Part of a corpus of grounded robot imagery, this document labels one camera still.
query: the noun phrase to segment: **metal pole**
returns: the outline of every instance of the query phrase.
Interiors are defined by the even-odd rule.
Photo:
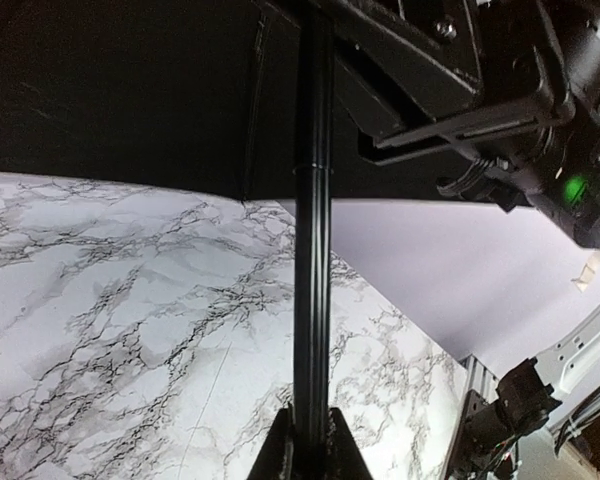
[[[329,425],[334,28],[314,6],[307,12],[296,97],[294,470],[319,478]]]

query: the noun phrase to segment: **marble surface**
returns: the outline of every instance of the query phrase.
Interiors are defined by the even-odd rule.
[[[277,203],[0,175],[0,480],[241,479],[292,377]],[[436,479],[465,371],[334,256],[332,404]]]

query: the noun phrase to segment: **tape piece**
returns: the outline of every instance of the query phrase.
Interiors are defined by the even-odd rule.
[[[580,276],[574,278],[571,282],[578,290],[584,292],[595,278],[598,268],[600,268],[600,250],[596,250],[591,254]]]

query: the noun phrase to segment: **tripod base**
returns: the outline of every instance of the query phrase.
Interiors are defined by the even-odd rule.
[[[315,465],[299,465],[294,461],[292,414],[290,409],[283,408],[276,415],[247,479],[373,480],[340,409],[329,410],[329,421],[324,471],[315,471],[311,468]]]

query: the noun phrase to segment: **black umbrella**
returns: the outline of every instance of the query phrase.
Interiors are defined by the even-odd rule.
[[[597,7],[316,3],[0,1],[0,171],[296,197],[295,400],[254,479],[368,477],[327,404],[332,197],[531,203],[600,247]]]

